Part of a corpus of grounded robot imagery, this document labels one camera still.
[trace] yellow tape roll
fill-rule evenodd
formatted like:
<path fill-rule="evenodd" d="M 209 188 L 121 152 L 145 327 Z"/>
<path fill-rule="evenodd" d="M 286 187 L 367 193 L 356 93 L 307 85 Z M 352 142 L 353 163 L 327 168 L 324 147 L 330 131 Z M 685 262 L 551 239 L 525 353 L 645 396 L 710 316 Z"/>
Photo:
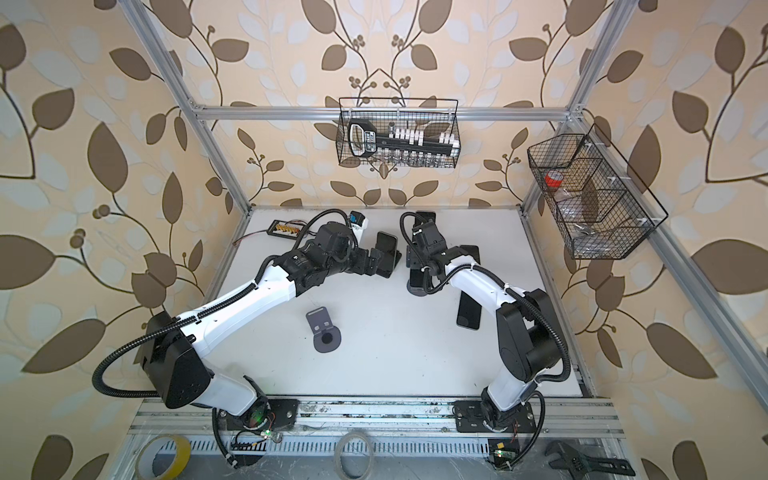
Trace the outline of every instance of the yellow tape roll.
<path fill-rule="evenodd" d="M 154 458 L 169 440 L 176 444 L 176 456 L 165 472 L 155 475 L 152 471 Z M 171 480 L 176 478 L 190 461 L 191 451 L 190 441 L 183 436 L 159 435 L 150 440 L 139 452 L 139 456 L 136 458 L 136 477 L 139 480 Z"/>

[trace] smartphone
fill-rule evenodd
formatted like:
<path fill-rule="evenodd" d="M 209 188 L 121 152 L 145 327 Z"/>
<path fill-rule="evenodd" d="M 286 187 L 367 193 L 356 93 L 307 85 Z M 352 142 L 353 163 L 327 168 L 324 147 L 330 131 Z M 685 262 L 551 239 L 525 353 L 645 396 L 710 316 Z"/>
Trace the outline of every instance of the smartphone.
<path fill-rule="evenodd" d="M 395 270 L 398 260 L 402 257 L 402 254 L 397 251 L 397 237 L 389 233 L 379 232 L 376 236 L 376 249 L 384 253 L 384 257 L 379 261 L 376 274 L 389 278 Z"/>
<path fill-rule="evenodd" d="M 421 217 L 424 218 L 424 220 L 426 220 L 428 222 L 430 220 L 434 222 L 435 219 L 437 218 L 437 213 L 435 213 L 435 212 L 426 212 L 426 211 L 420 210 L 420 211 L 417 211 L 416 214 L 420 215 Z M 414 219 L 414 221 L 413 221 L 413 226 L 414 227 L 417 227 L 418 225 L 421 225 L 421 224 L 422 224 L 421 220 L 419 220 L 418 218 Z M 407 256 L 406 263 L 408 264 L 408 267 L 411 267 L 411 259 L 414 258 L 415 256 L 411 254 L 411 246 L 410 245 L 408 246 L 408 250 L 406 251 L 406 256 Z M 418 289 L 424 290 L 424 276 L 425 275 L 426 275 L 425 272 L 422 272 L 419 269 L 414 270 L 412 268 L 411 269 L 411 278 L 410 278 L 410 281 L 409 281 L 410 282 L 409 283 L 409 287 L 410 287 L 409 290 L 418 290 Z"/>
<path fill-rule="evenodd" d="M 459 245 L 458 247 L 472 255 L 475 262 L 480 263 L 480 249 L 477 245 Z M 475 299 L 466 293 L 462 292 L 462 297 L 458 301 L 456 325 L 472 330 L 478 330 L 480 329 L 481 314 L 482 305 L 477 303 Z"/>

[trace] white table surface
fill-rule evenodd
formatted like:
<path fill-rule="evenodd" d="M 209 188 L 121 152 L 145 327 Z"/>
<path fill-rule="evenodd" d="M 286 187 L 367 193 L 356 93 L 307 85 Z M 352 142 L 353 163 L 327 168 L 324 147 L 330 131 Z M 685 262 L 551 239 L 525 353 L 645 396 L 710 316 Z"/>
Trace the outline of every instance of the white table surface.
<path fill-rule="evenodd" d="M 206 360 L 236 376 L 252 377 L 271 395 L 479 396 L 503 368 L 495 315 L 483 310 L 477 331 L 456 325 L 460 290 L 447 286 L 427 297 L 406 290 L 409 269 L 399 233 L 404 210 L 359 210 L 369 219 L 362 248 L 376 234 L 398 237 L 403 258 L 388 279 L 339 273 L 321 286 L 257 317 L 225 339 Z M 309 220 L 319 210 L 256 210 L 247 232 L 272 220 Z M 338 214 L 319 220 L 342 221 Z M 406 220 L 406 227 L 412 219 Z M 437 225 L 449 247 L 480 248 L 481 264 L 526 290 L 544 284 L 516 210 L 437 210 Z M 224 280 L 228 292 L 253 279 L 264 257 L 285 253 L 287 239 L 258 233 L 244 239 Z M 306 313 L 328 309 L 342 333 L 339 348 L 318 353 Z M 561 371 L 557 364 L 552 373 Z M 544 382 L 547 396 L 581 396 L 573 374 L 561 383 Z"/>

